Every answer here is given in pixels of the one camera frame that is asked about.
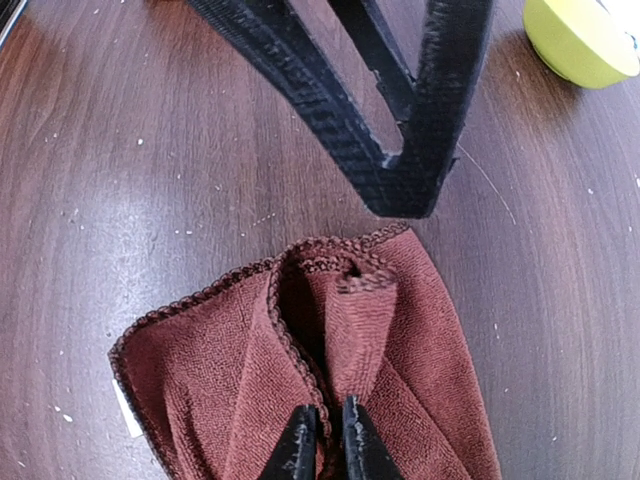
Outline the brown towel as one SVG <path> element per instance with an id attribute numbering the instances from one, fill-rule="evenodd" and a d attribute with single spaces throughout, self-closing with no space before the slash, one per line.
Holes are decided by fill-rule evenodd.
<path id="1" fill-rule="evenodd" d="M 261 477 L 303 405 L 316 410 L 316 477 L 343 479 L 349 396 L 401 477 L 501 475 L 454 305 L 403 223 L 230 271 L 139 318 L 109 358 L 173 479 Z"/>

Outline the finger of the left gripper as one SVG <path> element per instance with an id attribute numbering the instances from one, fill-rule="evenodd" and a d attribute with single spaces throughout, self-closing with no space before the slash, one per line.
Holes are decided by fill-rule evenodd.
<path id="1" fill-rule="evenodd" d="M 390 150 L 372 114 L 289 1 L 196 1 L 194 10 L 291 105 L 364 205 L 380 217 L 432 214 L 483 66 L 493 3 L 429 1 L 411 68 L 375 1 L 334 1 L 351 53 L 369 70 L 400 138 Z"/>

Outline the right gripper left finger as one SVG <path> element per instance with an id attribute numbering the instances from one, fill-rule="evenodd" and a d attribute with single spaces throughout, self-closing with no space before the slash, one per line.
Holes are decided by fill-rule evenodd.
<path id="1" fill-rule="evenodd" d="M 262 471 L 262 479 L 313 480 L 316 478 L 317 409 L 297 406 Z"/>

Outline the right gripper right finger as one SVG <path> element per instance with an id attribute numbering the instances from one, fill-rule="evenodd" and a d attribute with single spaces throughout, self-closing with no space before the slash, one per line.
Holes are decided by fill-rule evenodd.
<path id="1" fill-rule="evenodd" d="M 349 395 L 342 410 L 343 449 L 350 480 L 402 479 L 366 409 Z"/>

